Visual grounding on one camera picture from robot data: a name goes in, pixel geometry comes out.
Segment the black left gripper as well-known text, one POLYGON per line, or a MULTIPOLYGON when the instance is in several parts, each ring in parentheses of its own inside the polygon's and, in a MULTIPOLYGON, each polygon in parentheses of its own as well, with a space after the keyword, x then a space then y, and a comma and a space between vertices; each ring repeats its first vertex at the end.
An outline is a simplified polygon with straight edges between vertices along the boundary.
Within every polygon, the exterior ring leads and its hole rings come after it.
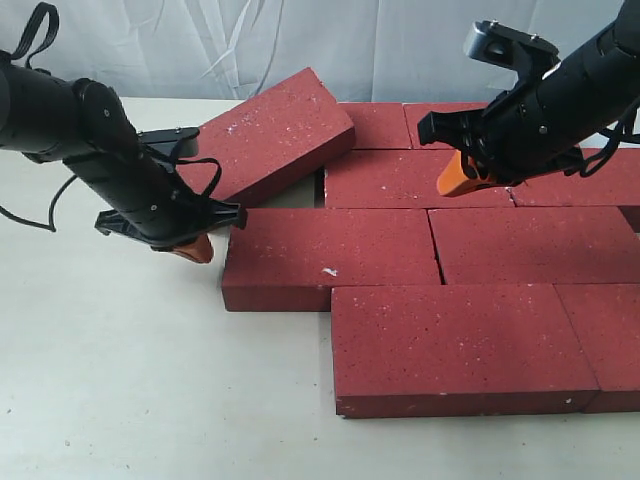
POLYGON ((194 192, 177 171, 164 167, 159 171, 147 180, 125 176, 96 181, 94 191, 110 209, 98 214, 95 228, 104 235, 120 235, 156 251, 209 264, 214 250, 207 234, 227 226, 245 228, 247 210, 211 197, 222 178, 220 165, 201 193, 194 192))

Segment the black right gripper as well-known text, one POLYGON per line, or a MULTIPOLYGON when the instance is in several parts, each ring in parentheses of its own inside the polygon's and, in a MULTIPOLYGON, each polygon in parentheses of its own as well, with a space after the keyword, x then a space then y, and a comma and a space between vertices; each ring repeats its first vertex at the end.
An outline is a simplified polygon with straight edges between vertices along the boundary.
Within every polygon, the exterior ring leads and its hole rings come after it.
POLYGON ((455 198, 496 185, 519 185, 583 167, 579 116, 569 112, 583 91, 581 74, 551 74, 500 94, 484 110, 457 112, 468 149, 455 153, 436 181, 440 196, 455 198))

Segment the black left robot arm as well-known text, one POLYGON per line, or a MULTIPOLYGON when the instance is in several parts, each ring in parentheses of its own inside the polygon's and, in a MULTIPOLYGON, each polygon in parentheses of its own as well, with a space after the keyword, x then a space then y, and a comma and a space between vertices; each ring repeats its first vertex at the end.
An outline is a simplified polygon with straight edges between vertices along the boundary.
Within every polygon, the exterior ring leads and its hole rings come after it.
POLYGON ((197 159, 196 127, 138 132, 115 91, 96 81, 68 82, 1 55, 1 147, 37 164, 60 161, 108 205, 96 229, 154 251, 208 263, 207 237, 244 228, 246 210, 212 199, 221 174, 201 193, 179 175, 197 159))

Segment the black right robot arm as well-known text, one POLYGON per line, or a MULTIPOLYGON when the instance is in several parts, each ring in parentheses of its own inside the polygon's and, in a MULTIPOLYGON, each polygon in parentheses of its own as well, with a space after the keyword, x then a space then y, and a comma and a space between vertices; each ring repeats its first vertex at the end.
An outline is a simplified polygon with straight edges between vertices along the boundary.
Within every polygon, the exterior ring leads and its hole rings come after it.
POLYGON ((537 35, 488 20, 472 25, 464 49, 471 59, 516 72, 517 81, 483 109, 431 111, 419 121, 421 144, 455 150, 437 179, 440 195, 555 173, 587 178, 621 143, 638 143, 638 2, 624 2, 609 25, 566 58, 537 35))

